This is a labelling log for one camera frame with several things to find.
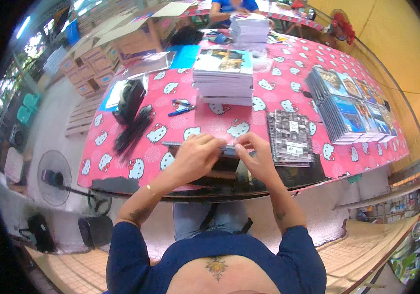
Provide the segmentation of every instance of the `woman's right hand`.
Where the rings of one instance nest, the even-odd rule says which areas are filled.
[[[272,160],[270,144],[253,132],[238,137],[236,155],[244,162],[251,174],[269,185],[274,181],[280,181],[279,174],[275,170]],[[247,149],[254,149],[255,155],[251,157]]]

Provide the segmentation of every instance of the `white label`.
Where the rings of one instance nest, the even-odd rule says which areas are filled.
[[[296,155],[303,155],[303,148],[287,145],[287,152]]]
[[[290,132],[294,131],[298,133],[298,122],[289,121],[289,123],[290,123]]]
[[[295,142],[287,142],[287,146],[302,148],[303,144],[295,143]]]

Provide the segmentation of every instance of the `light fixture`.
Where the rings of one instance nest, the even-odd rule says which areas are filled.
[[[17,38],[20,38],[20,35],[22,35],[22,32],[25,30],[25,27],[27,26],[27,24],[30,21],[30,16],[27,16],[27,18],[25,19],[24,23],[22,24],[22,26],[19,29],[19,32],[17,33]]]
[[[74,10],[77,10],[79,8],[79,6],[81,6],[81,4],[84,2],[84,0],[77,0],[74,4]]]
[[[77,15],[78,16],[81,16],[81,15],[83,15],[83,14],[85,14],[86,12],[87,12],[87,8],[84,8],[84,9],[82,9],[81,11],[79,11],[78,13],[77,13]]]

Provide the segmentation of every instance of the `electrical cord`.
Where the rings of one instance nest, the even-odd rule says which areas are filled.
[[[392,88],[392,87],[390,87],[390,86],[387,86],[387,85],[384,85],[384,84],[382,84],[382,83],[380,83],[379,81],[377,81],[376,79],[374,79],[378,84],[380,84],[380,85],[382,85],[382,86],[385,86],[385,87],[387,87],[387,88],[389,88],[389,89],[392,89],[392,90],[396,90],[396,91],[400,91],[399,89],[397,89],[397,88]],[[401,90],[403,93],[408,93],[408,94],[419,94],[420,95],[420,93],[418,93],[418,92],[410,92],[410,91],[403,91],[403,90]]]

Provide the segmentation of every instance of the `arm tattoo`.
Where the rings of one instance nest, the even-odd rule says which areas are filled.
[[[275,213],[275,218],[281,221],[285,217],[285,215],[286,215],[286,213],[284,213],[284,212],[276,212]]]
[[[145,222],[153,210],[150,208],[136,209],[128,214],[129,220],[141,226]]]
[[[221,256],[210,257],[210,260],[207,261],[206,266],[208,271],[213,273],[213,277],[215,277],[217,282],[220,282],[221,275],[225,271],[226,267],[228,266],[225,264],[225,261],[221,259]]]

